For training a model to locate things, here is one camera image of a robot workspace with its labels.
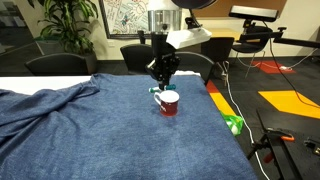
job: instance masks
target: framed picture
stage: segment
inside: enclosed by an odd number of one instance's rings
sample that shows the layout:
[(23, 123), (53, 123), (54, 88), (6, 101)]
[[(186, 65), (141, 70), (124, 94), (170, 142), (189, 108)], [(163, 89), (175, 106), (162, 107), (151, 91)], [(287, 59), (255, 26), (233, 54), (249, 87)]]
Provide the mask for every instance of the framed picture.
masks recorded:
[(149, 0), (99, 0), (108, 39), (138, 39), (138, 32), (148, 32)]

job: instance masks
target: chair backrest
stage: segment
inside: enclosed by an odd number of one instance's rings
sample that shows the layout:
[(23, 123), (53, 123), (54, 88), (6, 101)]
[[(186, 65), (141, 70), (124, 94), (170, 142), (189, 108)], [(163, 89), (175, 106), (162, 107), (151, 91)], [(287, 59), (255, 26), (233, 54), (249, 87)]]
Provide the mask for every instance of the chair backrest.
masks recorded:
[(88, 75), (84, 57), (71, 53), (44, 55), (26, 62), (25, 67), (35, 76)]
[[(263, 33), (263, 32), (272, 32), (272, 29), (265, 27), (265, 26), (254, 26), (254, 27), (247, 29), (247, 34)], [(265, 47), (266, 44), (268, 43), (268, 41), (269, 41), (269, 38), (261, 38), (260, 41), (258, 41), (258, 42), (254, 42), (254, 41), (253, 42), (246, 42), (246, 44)]]
[(209, 41), (201, 44), (201, 54), (208, 56), (214, 62), (223, 62), (228, 60), (233, 37), (213, 37)]
[(187, 51), (176, 52), (175, 54), (180, 58), (178, 70), (200, 73), (204, 84), (208, 83), (213, 68), (213, 61), (209, 57)]
[(129, 74), (148, 74), (145, 66), (153, 60), (152, 47), (147, 44), (131, 44), (120, 48)]

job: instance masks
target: blue cloth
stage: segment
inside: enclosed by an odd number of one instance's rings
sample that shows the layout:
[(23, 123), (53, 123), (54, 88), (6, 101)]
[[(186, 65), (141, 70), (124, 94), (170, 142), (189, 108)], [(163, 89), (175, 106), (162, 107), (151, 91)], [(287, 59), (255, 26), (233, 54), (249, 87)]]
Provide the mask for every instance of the blue cloth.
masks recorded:
[(0, 90), (0, 179), (256, 179), (201, 78), (171, 83), (174, 117), (159, 113), (149, 76)]

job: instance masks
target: red mug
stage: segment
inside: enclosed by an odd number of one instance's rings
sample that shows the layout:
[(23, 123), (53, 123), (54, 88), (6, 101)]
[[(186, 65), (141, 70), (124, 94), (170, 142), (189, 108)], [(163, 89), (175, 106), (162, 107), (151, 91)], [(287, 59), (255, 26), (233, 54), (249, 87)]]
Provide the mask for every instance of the red mug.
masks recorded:
[(178, 112), (179, 94), (172, 90), (154, 93), (155, 101), (160, 105), (160, 113), (164, 116), (174, 116)]

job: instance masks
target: office chair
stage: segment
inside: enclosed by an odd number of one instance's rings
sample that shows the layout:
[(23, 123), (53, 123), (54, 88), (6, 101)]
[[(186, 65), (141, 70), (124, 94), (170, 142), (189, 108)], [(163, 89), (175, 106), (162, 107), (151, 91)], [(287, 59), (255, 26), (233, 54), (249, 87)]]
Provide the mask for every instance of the office chair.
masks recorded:
[(44, 55), (26, 62), (25, 67), (35, 76), (88, 75), (84, 57), (71, 53)]
[[(246, 33), (252, 34), (252, 33), (262, 33), (262, 32), (272, 32), (272, 29), (270, 29), (268, 27), (264, 27), (264, 26), (254, 26), (254, 27), (248, 28)], [(251, 61), (248, 66), (248, 70), (247, 70), (245, 77), (248, 76), (249, 70), (252, 67), (251, 65), (252, 65), (252, 62), (255, 58), (256, 53), (263, 51), (262, 58), (264, 58), (265, 51), (263, 49), (267, 45), (268, 41), (269, 41), (269, 38), (266, 38), (266, 39), (261, 38), (261, 39), (257, 39), (257, 40), (253, 40), (253, 41), (240, 42), (240, 44), (235, 44), (232, 46), (232, 49), (237, 52), (236, 59), (238, 59), (238, 60), (240, 60), (240, 58), (238, 57), (239, 53), (253, 54), (253, 57), (251, 58)]]
[(209, 41), (201, 43), (201, 54), (209, 57), (216, 66), (219, 67), (223, 75), (227, 75), (228, 69), (224, 63), (228, 60), (229, 54), (234, 43), (234, 37), (212, 37)]
[(175, 54), (180, 58), (178, 70), (200, 73), (204, 84), (207, 85), (213, 68), (213, 61), (209, 57), (188, 51), (176, 52)]
[(128, 74), (147, 75), (145, 66), (153, 59), (152, 47), (147, 44), (131, 44), (120, 48)]

